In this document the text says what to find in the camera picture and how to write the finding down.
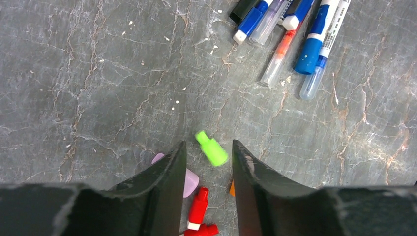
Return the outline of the red marker cap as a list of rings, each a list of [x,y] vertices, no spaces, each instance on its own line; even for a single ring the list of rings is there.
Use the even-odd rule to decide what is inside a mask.
[[[209,225],[202,224],[199,228],[199,230],[185,230],[183,234],[179,236],[216,236],[219,234],[219,229],[217,225]]]
[[[208,207],[208,195],[208,188],[203,186],[199,188],[199,191],[194,196],[191,204],[187,220],[187,229],[195,231],[199,230]]]

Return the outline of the blue capped white marker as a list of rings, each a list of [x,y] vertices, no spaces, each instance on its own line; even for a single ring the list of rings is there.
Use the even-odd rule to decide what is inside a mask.
[[[273,0],[260,0],[250,9],[245,18],[239,24],[238,30],[233,36],[233,40],[237,44],[242,44],[245,39],[251,35],[272,3]]]

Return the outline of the green marker cap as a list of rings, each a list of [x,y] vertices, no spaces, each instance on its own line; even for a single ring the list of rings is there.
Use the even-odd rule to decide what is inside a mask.
[[[205,131],[196,133],[195,138],[200,145],[200,149],[213,166],[222,166],[228,161],[227,152],[214,138],[209,138]]]

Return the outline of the purple highlighter cap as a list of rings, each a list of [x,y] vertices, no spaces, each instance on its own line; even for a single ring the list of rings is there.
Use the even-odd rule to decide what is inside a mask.
[[[151,161],[151,164],[155,164],[160,159],[162,159],[165,156],[163,153],[158,153]],[[183,198],[189,197],[194,190],[197,188],[199,184],[199,177],[193,173],[191,170],[186,168],[185,172],[185,180],[184,180],[184,188],[183,188]]]

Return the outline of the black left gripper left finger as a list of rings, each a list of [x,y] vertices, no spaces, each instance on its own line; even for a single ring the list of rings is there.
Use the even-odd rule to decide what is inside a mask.
[[[3,184],[3,236],[176,236],[186,143],[109,190],[84,183]]]

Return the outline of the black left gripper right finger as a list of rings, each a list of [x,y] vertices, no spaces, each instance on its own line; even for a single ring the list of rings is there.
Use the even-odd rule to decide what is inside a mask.
[[[414,236],[417,188],[314,189],[293,181],[233,141],[233,179],[242,236]]]

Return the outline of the orange marker cap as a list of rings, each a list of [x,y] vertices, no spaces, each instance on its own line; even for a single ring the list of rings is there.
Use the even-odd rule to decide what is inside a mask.
[[[230,193],[232,196],[235,196],[235,195],[236,195],[236,193],[235,193],[235,185],[234,185],[234,181],[232,181],[232,183],[231,183],[229,193]]]

